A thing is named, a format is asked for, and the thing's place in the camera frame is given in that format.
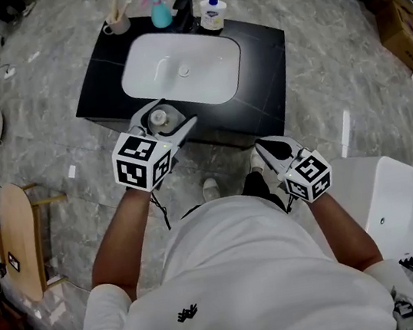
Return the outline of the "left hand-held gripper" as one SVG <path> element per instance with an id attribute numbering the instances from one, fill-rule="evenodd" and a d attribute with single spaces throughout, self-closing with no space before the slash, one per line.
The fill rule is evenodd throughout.
<path id="1" fill-rule="evenodd" d="M 173 157 L 197 124 L 193 115 L 172 132 L 150 134 L 147 117 L 165 100 L 151 101 L 131 117 L 130 128 L 120 134 L 113 149 L 112 165 L 116 183 L 128 188 L 151 192 L 158 188 L 173 168 Z"/>

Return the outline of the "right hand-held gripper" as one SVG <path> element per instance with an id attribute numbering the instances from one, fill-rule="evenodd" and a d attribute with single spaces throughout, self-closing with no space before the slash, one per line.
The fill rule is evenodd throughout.
<path id="1" fill-rule="evenodd" d="M 317 150 L 301 146 L 286 136 L 268 136 L 256 140 L 255 148 L 267 166 L 282 181 L 288 194 L 313 203 L 332 185 L 332 168 Z M 279 161 L 277 155 L 287 154 Z"/>

